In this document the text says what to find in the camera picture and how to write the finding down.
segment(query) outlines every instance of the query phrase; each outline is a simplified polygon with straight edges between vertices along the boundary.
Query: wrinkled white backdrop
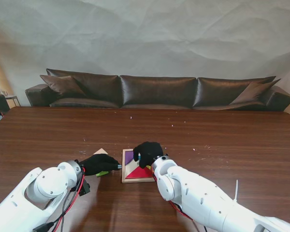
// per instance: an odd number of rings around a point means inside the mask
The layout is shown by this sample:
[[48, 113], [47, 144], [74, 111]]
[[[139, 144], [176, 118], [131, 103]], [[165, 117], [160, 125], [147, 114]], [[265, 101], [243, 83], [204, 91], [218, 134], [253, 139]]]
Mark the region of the wrinkled white backdrop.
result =
[[0, 0], [0, 67], [23, 105], [46, 68], [277, 75], [290, 92], [290, 0]]

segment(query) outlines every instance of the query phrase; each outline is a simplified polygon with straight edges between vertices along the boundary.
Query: red cable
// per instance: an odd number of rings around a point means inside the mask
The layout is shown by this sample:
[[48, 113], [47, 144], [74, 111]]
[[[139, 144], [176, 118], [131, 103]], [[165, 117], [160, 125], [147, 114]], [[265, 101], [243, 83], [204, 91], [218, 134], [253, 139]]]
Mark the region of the red cable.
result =
[[[67, 209], [66, 213], [71, 209], [72, 205], [73, 205], [74, 202], [76, 201], [76, 198], [78, 197], [79, 192], [80, 192], [80, 190], [81, 190], [81, 188], [82, 188], [82, 186], [83, 186], [84, 179], [85, 179], [85, 174], [83, 175], [81, 185], [80, 185], [80, 187], [79, 187], [79, 189], [78, 189], [78, 191], [77, 191], [77, 195], [76, 195], [76, 197], [73, 199], [73, 201], [72, 201], [70, 207]], [[59, 227], [59, 225], [60, 225], [60, 223], [61, 223], [61, 220], [62, 220], [62, 217], [59, 219], [58, 224], [57, 224], [57, 226], [56, 226], [54, 232], [56, 232], [56, 230], [58, 229], [58, 227]]]

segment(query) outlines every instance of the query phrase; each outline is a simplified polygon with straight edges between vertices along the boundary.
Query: wooden table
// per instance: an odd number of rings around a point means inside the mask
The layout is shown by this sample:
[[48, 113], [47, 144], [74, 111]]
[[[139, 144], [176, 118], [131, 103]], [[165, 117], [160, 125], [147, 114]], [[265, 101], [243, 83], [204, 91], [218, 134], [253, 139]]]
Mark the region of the wooden table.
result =
[[[290, 222], [290, 115], [270, 112], [15, 107], [0, 121], [0, 202], [35, 167], [158, 141], [178, 165], [252, 211]], [[87, 177], [64, 231], [188, 231], [156, 183], [122, 184], [121, 172]]]

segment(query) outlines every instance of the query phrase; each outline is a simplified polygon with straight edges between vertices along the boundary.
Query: pink triangle piece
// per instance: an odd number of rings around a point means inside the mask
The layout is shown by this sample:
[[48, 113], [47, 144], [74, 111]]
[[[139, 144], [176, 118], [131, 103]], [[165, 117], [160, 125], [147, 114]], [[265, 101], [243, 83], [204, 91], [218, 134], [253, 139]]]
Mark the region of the pink triangle piece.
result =
[[132, 171], [126, 179], [135, 179], [135, 178], [149, 178], [152, 177], [152, 173], [148, 168], [140, 168], [137, 167], [134, 171]]

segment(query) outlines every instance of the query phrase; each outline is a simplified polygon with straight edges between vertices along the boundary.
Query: leather sofa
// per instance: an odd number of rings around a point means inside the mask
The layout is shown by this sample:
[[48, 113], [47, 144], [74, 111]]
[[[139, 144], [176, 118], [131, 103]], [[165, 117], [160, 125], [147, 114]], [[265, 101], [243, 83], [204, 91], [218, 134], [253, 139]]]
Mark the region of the leather sofa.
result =
[[26, 90], [31, 106], [284, 111], [290, 104], [290, 94], [277, 86], [258, 101], [230, 104], [251, 82], [269, 83], [274, 76], [226, 80], [46, 71], [51, 76], [73, 77], [87, 98], [60, 98], [47, 84], [40, 84]]

